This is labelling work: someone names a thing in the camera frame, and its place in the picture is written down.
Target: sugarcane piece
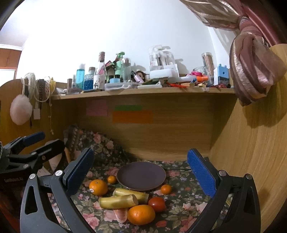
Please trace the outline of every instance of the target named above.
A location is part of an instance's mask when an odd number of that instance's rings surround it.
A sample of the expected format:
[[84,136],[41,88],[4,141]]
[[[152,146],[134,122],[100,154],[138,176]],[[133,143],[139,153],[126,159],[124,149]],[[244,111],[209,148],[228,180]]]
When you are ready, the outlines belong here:
[[100,207],[103,209],[130,208],[139,204],[135,195],[100,197]]
[[142,193],[138,191],[128,190],[128,189],[122,189],[122,188],[116,188],[113,192],[113,196],[123,196],[128,194],[134,194],[139,201],[139,204],[147,204],[148,203],[148,194]]

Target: screw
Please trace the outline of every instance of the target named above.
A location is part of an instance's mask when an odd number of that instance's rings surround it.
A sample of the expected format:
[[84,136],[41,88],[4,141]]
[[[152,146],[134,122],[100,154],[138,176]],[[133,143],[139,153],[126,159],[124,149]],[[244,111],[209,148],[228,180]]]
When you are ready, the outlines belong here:
[[226,174],[227,174],[227,173],[226,173],[226,171],[224,171],[224,170],[220,170],[220,171],[219,171],[219,175],[221,175],[221,176],[226,176]]
[[56,176],[60,176],[60,175],[62,175],[62,174],[63,174],[63,171],[62,171],[62,170],[58,170],[58,171],[55,172],[55,175],[56,175]]
[[250,174],[247,173],[247,174],[246,174],[246,178],[249,179],[249,180],[252,180],[252,175],[250,175]]
[[34,179],[36,177],[36,174],[31,174],[30,176],[29,176],[29,178],[32,180],[32,179]]

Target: white charger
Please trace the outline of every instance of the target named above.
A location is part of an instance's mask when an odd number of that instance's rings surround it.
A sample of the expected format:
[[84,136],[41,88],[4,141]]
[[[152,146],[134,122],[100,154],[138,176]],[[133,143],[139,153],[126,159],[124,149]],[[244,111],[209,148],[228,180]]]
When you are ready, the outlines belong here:
[[35,108],[33,109],[34,120],[40,120],[40,109],[38,107],[38,101],[35,103]]

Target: curtain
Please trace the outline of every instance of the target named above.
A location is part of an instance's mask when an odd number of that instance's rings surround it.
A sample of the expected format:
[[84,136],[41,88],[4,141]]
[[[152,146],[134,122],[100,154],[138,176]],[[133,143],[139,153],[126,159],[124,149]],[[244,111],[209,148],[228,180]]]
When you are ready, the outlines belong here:
[[287,71],[283,61],[268,47],[267,42],[271,45],[286,43],[283,37],[276,36],[277,32],[268,17],[261,20],[256,11],[251,10],[252,4],[243,3],[244,0],[180,1],[206,26],[240,30],[230,49],[230,73],[241,105],[249,105],[267,96],[270,87]]

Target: brown plate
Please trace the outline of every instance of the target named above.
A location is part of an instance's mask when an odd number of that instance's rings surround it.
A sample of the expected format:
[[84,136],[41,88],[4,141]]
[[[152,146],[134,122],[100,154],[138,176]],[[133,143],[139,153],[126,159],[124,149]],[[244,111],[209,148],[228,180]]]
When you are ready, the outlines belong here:
[[136,191],[160,186],[166,178],[165,170],[154,163],[132,162],[121,167],[117,174],[120,184]]

